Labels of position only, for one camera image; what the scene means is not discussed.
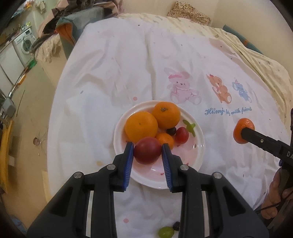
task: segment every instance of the plate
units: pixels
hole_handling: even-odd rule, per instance
[[[118,121],[115,131],[114,131],[114,150],[116,155],[122,154],[124,152],[127,136],[124,132],[124,125],[126,120],[134,113],[140,111],[148,111],[152,112],[155,105],[160,101],[147,101],[143,103],[139,103],[125,112],[120,120]],[[188,141],[185,144],[180,146],[174,146],[171,150],[172,154],[180,156],[183,164],[187,164],[194,168],[195,170],[199,170],[202,165],[203,156],[205,153],[205,139],[203,136],[203,132],[199,126],[199,124],[195,121],[195,119],[184,109],[178,106],[181,112],[180,122],[176,126],[186,127],[183,123],[183,120],[187,120],[190,124],[195,123],[194,132],[195,137],[191,133],[189,133]],[[162,162],[162,157],[160,157],[157,162],[151,165],[142,165],[139,164],[135,158],[133,159],[132,170],[131,170],[131,178],[137,181],[140,184],[145,186],[156,188],[156,189],[167,189],[167,182],[164,174],[164,167]]]

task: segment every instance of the washing machine door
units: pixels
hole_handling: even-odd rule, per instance
[[[21,51],[24,54],[28,55],[30,53],[30,48],[32,47],[34,41],[35,41],[34,36],[24,37],[21,44]]]

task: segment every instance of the orange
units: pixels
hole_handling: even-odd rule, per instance
[[[130,141],[137,143],[145,137],[155,137],[158,132],[158,123],[149,112],[137,112],[126,121],[124,131]]]
[[[161,143],[161,145],[167,143],[169,144],[170,149],[173,149],[174,147],[174,139],[172,136],[170,136],[167,133],[159,133],[156,138]]]
[[[235,129],[233,131],[233,137],[234,137],[234,140],[239,143],[239,144],[246,144],[248,143],[248,141],[244,140],[241,136],[241,131],[243,128],[245,127],[248,127],[252,130],[255,130],[254,128],[254,124],[251,120],[249,120],[248,118],[241,118],[236,126],[235,126]]]
[[[155,105],[153,116],[157,119],[159,128],[170,129],[175,127],[180,120],[180,110],[176,104],[159,102]]]

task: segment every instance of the washing machine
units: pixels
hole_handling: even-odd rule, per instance
[[[36,38],[34,37],[31,28],[29,28],[22,32],[13,41],[15,52],[17,53],[24,67],[26,67],[28,63],[33,59],[33,55],[30,54],[30,48],[35,40]]]

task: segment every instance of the pink rabbit print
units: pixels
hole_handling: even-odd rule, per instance
[[[171,84],[167,89],[171,90],[170,97],[174,103],[184,103],[187,100],[194,105],[200,104],[202,98],[199,91],[191,89],[188,79],[192,79],[187,72],[175,72],[173,69],[164,68],[164,72],[168,75]]]

